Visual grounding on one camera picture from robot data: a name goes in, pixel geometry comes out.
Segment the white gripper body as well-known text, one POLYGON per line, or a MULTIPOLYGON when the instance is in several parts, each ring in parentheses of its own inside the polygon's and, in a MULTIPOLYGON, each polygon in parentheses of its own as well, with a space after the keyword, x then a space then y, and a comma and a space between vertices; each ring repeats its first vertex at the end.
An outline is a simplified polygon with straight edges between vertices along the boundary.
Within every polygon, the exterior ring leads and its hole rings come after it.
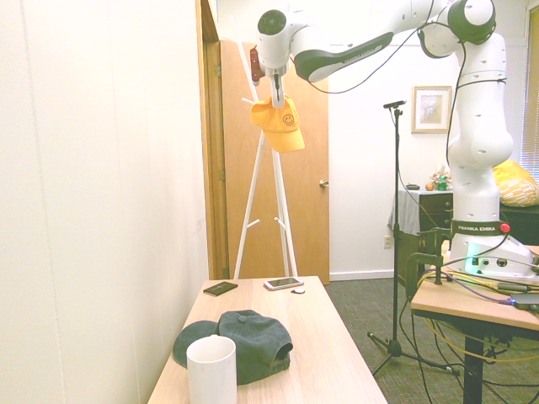
POLYGON ((271 101, 274 108, 282 108, 285 104, 283 76, 288 72, 288 68, 288 65, 263 68, 264 75, 271 81, 271 101))

